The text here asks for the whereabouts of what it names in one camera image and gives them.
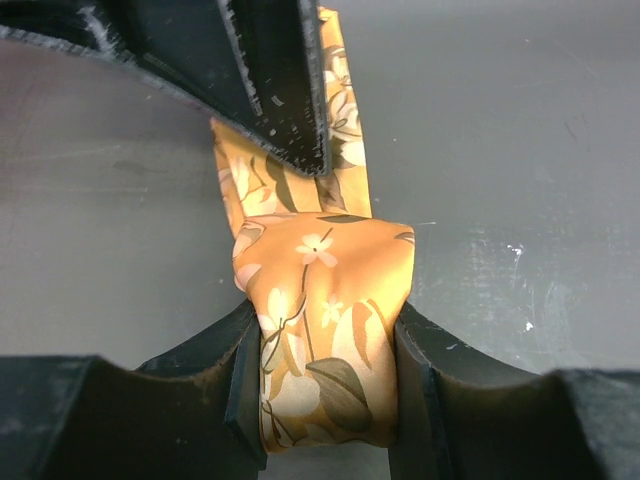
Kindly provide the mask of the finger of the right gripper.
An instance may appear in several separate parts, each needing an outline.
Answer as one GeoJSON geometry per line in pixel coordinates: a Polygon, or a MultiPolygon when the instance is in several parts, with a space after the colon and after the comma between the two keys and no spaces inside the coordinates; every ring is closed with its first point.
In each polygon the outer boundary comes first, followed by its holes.
{"type": "Polygon", "coordinates": [[[318,3],[220,1],[255,143],[302,176],[330,173],[318,3]]]}
{"type": "Polygon", "coordinates": [[[215,1],[4,1],[1,36],[122,66],[265,144],[215,1]]]}

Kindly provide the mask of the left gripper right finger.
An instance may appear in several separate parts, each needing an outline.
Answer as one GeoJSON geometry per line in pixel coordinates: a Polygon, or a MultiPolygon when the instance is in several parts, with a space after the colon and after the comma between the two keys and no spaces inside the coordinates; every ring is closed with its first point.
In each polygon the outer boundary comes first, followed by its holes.
{"type": "Polygon", "coordinates": [[[566,379],[471,347],[405,303],[394,479],[601,479],[566,379]]]}

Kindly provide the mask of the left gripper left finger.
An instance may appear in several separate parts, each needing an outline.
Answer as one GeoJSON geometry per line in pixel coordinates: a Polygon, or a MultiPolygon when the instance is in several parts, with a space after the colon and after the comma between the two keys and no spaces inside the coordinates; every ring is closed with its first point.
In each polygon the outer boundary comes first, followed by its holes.
{"type": "Polygon", "coordinates": [[[255,479],[259,329],[243,301],[135,370],[97,355],[40,356],[60,412],[37,479],[255,479]]]}

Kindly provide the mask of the orange patterned tie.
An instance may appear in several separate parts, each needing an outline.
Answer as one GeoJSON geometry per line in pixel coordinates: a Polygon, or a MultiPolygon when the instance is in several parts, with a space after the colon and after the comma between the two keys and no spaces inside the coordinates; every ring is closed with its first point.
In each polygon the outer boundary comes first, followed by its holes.
{"type": "Polygon", "coordinates": [[[259,432],[269,453],[391,445],[394,325],[412,283],[412,228],[372,214],[355,92],[336,11],[319,9],[333,168],[304,178],[211,125],[237,287],[259,326],[259,432]]]}

